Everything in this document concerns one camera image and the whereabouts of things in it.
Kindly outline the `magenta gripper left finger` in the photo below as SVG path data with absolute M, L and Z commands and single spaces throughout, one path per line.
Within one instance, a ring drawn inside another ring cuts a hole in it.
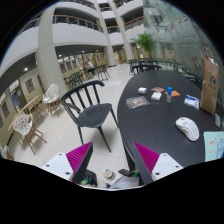
M 75 184 L 80 184 L 92 153 L 93 143 L 89 142 L 67 154 L 57 153 L 42 166 L 42 169 Z

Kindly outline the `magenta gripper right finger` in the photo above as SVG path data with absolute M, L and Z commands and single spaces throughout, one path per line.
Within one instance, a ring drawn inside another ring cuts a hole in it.
M 182 169 L 182 166 L 167 153 L 158 154 L 139 143 L 135 143 L 135 146 L 153 181 Z

